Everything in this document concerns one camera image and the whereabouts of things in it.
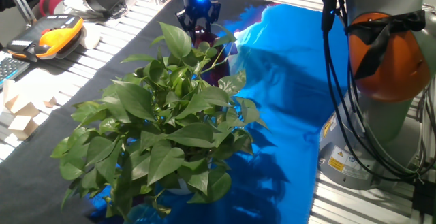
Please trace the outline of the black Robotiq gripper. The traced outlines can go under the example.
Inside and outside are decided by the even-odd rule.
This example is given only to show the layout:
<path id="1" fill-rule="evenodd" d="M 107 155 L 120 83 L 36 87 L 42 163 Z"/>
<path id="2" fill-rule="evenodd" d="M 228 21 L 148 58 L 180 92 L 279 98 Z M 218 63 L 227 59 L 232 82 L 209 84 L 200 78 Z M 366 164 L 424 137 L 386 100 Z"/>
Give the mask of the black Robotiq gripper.
<path id="1" fill-rule="evenodd" d="M 183 0 L 183 10 L 175 14 L 180 26 L 186 32 L 193 33 L 195 20 L 206 19 L 206 28 L 209 29 L 219 18 L 221 4 L 211 0 Z"/>

